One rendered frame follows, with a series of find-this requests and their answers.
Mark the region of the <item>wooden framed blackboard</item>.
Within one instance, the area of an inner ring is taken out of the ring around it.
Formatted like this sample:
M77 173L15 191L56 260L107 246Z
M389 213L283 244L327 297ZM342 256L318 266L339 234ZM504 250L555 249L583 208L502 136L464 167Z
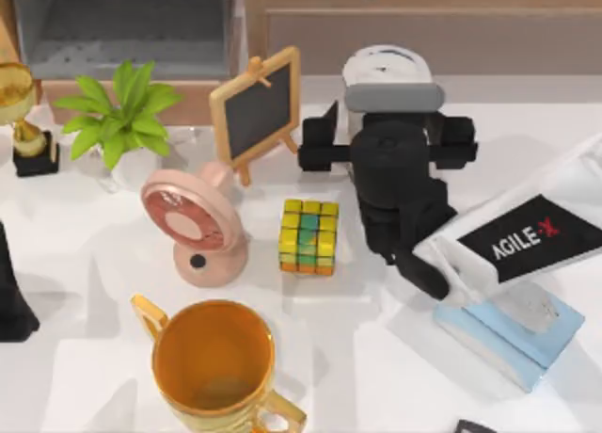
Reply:
M288 46L262 59L253 56L241 74L209 97L218 158L251 183L249 165L278 144L293 154L300 124L300 52Z

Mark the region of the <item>pink desk fan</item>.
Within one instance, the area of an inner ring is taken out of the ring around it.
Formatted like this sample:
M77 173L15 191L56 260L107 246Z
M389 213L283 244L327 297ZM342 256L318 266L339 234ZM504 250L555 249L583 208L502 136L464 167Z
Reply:
M208 162L194 173L158 169L141 188L153 223L174 240L173 259L180 276L197 287L234 281L247 262L247 241L228 191L230 166Z

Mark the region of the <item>dark flat object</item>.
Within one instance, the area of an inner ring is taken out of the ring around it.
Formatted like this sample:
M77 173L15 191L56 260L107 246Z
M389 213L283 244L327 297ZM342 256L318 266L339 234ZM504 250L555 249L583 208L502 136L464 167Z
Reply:
M453 433L499 433L498 431L470 420L460 419Z

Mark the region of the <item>wooden cupboard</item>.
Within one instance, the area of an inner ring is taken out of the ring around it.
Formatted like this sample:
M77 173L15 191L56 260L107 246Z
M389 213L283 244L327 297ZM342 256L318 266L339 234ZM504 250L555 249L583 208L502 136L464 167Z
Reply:
M602 0L236 0L235 12L237 51L294 45L311 75L378 43L436 74L602 74ZM13 0L0 0L3 59L23 61Z

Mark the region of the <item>small gold trophy black base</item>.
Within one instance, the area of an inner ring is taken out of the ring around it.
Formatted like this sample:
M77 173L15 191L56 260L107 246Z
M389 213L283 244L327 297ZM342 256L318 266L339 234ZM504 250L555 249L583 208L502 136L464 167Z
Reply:
M26 120L38 92L29 68L0 63L0 125L12 127L12 161L18 177L57 173L60 149L54 135Z

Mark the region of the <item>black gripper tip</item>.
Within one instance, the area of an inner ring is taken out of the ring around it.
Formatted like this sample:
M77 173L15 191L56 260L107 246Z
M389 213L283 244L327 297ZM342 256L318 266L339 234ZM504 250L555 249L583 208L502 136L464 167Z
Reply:
M21 343L40 328L15 277L4 223L0 220L0 343Z

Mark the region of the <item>light blue book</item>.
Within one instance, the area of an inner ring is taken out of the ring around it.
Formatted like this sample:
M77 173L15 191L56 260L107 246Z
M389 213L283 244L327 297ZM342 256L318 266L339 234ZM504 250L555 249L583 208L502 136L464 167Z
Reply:
M529 393L560 357L585 317L526 281L482 303L439 305L434 320L466 348Z

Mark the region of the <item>grey pierced drawer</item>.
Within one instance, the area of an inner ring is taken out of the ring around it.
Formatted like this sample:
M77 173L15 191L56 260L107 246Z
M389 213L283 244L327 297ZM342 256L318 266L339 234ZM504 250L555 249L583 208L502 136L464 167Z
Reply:
M109 80L125 60L159 80L237 67L236 0L13 0L23 62L41 80Z

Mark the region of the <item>colourful puzzle cube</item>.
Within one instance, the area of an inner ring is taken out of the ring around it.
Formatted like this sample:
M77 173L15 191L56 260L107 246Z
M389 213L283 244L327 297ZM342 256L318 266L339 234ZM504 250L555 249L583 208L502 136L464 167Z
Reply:
M336 202L287 199L278 236L283 272L329 277L335 270L340 208Z

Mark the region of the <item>green plant in white pot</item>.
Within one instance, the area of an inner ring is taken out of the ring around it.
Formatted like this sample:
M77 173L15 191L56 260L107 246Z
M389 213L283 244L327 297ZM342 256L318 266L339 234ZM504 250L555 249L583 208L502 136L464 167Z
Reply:
M62 126L64 135L74 136L71 160L97 153L113 184L133 191L169 155L169 133L159 114L182 100L173 86L151 80L154 69L152 60L139 67L125 60L113 73L114 99L100 81L79 75L75 81L80 93L52 102L76 113Z

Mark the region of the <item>large gold trophy cup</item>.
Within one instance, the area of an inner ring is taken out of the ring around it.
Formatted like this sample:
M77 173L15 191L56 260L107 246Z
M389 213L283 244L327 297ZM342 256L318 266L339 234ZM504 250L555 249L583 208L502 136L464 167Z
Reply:
M226 299L174 316L141 295L131 304L153 340L156 386L190 433L303 433L306 413L273 388L274 336L255 311Z

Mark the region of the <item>pale grey rounded box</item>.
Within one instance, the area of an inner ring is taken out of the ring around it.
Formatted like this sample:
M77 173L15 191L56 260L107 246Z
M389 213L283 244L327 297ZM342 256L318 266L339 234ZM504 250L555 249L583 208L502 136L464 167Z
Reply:
M445 102L435 83L356 84L345 91L347 108L360 113L432 113Z

